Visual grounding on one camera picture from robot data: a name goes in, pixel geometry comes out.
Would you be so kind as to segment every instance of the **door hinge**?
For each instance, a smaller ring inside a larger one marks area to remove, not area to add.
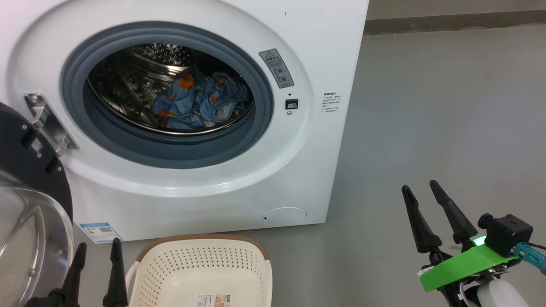
[[[33,119],[30,121],[32,126],[40,130],[43,136],[45,136],[51,146],[53,146],[57,157],[64,155],[69,149],[78,149],[74,139],[51,111],[49,103],[42,94],[26,94],[25,102],[33,116]]]

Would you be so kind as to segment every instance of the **white washing machine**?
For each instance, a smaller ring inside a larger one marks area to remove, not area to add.
[[[326,220],[367,0],[2,8],[0,102],[96,242]]]

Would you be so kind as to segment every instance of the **white plastic basket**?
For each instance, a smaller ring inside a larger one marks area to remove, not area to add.
[[[130,307],[271,307],[269,256],[238,235],[184,235],[158,240],[125,277]]]

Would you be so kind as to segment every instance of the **warning label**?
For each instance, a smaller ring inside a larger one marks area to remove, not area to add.
[[[322,113],[332,113],[339,111],[339,106],[341,103],[341,95],[338,95],[335,92],[324,93],[322,97]]]
[[[279,88],[294,86],[292,76],[277,49],[262,51],[260,52],[260,57],[262,57],[265,64],[269,67]]]

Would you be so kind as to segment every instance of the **washing machine door opening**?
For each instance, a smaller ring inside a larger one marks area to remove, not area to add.
[[[244,78],[221,60],[176,44],[131,46],[101,60],[87,82],[127,123],[187,137],[225,129],[254,107]]]
[[[68,59],[64,103],[110,152],[145,165],[197,168],[249,149],[273,98],[255,60],[200,28],[140,22],[88,38]]]

